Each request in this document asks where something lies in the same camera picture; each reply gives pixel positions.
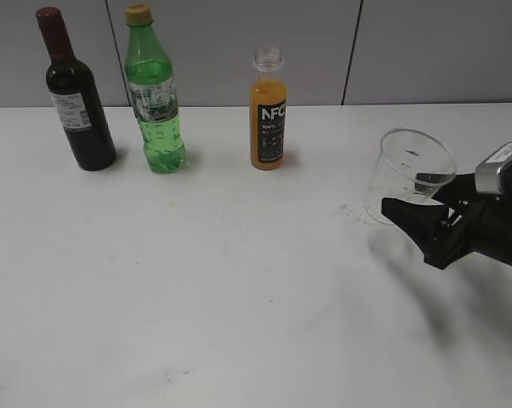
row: bottle cap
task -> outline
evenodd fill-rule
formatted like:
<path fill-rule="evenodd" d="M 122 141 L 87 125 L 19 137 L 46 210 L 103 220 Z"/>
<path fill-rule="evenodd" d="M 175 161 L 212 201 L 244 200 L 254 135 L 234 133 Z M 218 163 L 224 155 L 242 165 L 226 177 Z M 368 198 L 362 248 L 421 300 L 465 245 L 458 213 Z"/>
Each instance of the bottle cap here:
<path fill-rule="evenodd" d="M 284 66 L 284 58 L 277 47 L 258 47 L 253 65 L 261 72 L 275 72 Z"/>
<path fill-rule="evenodd" d="M 148 4 L 135 3 L 126 8 L 128 26 L 141 27 L 152 24 L 151 8 Z"/>

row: panel seam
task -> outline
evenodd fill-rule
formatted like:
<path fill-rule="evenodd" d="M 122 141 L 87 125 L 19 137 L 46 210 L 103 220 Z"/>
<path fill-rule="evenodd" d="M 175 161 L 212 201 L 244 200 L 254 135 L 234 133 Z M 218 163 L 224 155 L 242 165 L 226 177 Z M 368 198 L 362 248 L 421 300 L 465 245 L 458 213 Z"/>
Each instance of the panel seam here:
<path fill-rule="evenodd" d="M 128 84 L 126 83 L 126 77 L 123 72 L 122 57 L 120 56 L 120 50 L 118 49 L 117 34 L 115 33 L 114 25 L 112 24 L 111 8 L 109 7 L 109 0 L 104 0 L 104 1 L 105 1 L 106 14 L 109 17 L 109 24 L 111 25 L 112 41 L 114 41 L 114 49 L 117 51 L 117 61 L 118 61 L 118 65 L 120 66 L 120 72 L 122 74 L 123 90 L 126 93 L 126 100 L 128 101 L 128 106 L 129 106 L 130 102 L 129 102 Z"/>
<path fill-rule="evenodd" d="M 347 65 L 347 74 L 344 79 L 343 97 L 341 98 L 341 105 L 344 105 L 344 100 L 347 97 L 347 87 L 349 86 L 350 71 L 352 70 L 352 61 L 356 50 L 356 40 L 358 39 L 358 29 L 360 28 L 361 11 L 363 7 L 364 0 L 360 0 L 360 5 L 358 6 L 358 15 L 356 16 L 355 34 L 352 37 L 352 44 L 350 46 L 350 57 L 349 64 Z"/>

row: bottle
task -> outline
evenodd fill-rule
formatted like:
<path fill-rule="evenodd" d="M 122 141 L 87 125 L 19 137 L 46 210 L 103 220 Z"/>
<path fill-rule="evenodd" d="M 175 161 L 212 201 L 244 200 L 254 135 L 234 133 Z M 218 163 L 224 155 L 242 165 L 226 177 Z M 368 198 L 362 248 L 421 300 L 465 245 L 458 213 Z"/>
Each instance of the bottle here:
<path fill-rule="evenodd" d="M 250 90 L 250 157 L 254 167 L 273 170 L 282 164 L 287 88 L 279 70 L 284 66 L 276 47 L 260 47 L 254 55 L 258 79 Z"/>
<path fill-rule="evenodd" d="M 131 105 L 143 133 L 146 160 L 154 173 L 173 173 L 186 161 L 173 65 L 152 30 L 150 7 L 132 4 L 126 15 L 129 47 L 125 71 Z"/>
<path fill-rule="evenodd" d="M 51 60 L 46 84 L 78 166 L 109 167 L 116 151 L 92 71 L 75 58 L 58 9 L 40 8 L 36 16 Z"/>

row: gray wall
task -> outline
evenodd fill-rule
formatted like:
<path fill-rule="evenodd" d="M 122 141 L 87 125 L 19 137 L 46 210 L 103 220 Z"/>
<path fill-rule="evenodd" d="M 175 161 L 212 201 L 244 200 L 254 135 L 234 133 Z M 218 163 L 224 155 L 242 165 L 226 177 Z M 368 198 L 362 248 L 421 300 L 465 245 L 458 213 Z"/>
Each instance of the gray wall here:
<path fill-rule="evenodd" d="M 124 10 L 109 0 L 118 48 Z M 150 2 L 154 29 L 172 58 L 182 105 L 246 105 L 256 47 L 285 54 L 288 103 L 339 105 L 359 0 L 168 0 Z"/>
<path fill-rule="evenodd" d="M 61 9 L 72 47 L 95 76 L 104 105 L 128 100 L 118 66 L 105 3 L 96 0 L 54 0 Z M 44 76 L 50 59 L 35 12 L 42 0 L 0 1 L 0 106 L 50 106 Z"/>
<path fill-rule="evenodd" d="M 364 0 L 345 103 L 512 101 L 512 0 Z"/>
<path fill-rule="evenodd" d="M 127 105 L 117 49 L 123 60 L 130 0 L 108 2 L 111 15 L 106 0 L 54 5 L 63 11 L 75 53 L 94 72 L 104 105 Z M 0 106 L 50 106 L 48 56 L 34 17 L 45 5 L 0 2 Z M 246 105 L 258 44 L 283 49 L 293 105 L 338 105 L 344 90 L 346 104 L 512 101 L 512 0 L 168 0 L 151 6 L 182 105 Z"/>

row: yellow bottle cap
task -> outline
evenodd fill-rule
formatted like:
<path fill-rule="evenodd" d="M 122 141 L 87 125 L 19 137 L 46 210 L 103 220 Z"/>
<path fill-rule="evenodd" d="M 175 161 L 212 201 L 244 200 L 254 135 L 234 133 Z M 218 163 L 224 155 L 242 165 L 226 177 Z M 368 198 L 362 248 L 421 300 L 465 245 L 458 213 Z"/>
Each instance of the yellow bottle cap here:
<path fill-rule="evenodd" d="M 148 4 L 135 3 L 126 8 L 128 26 L 141 27 L 152 23 L 151 8 Z"/>

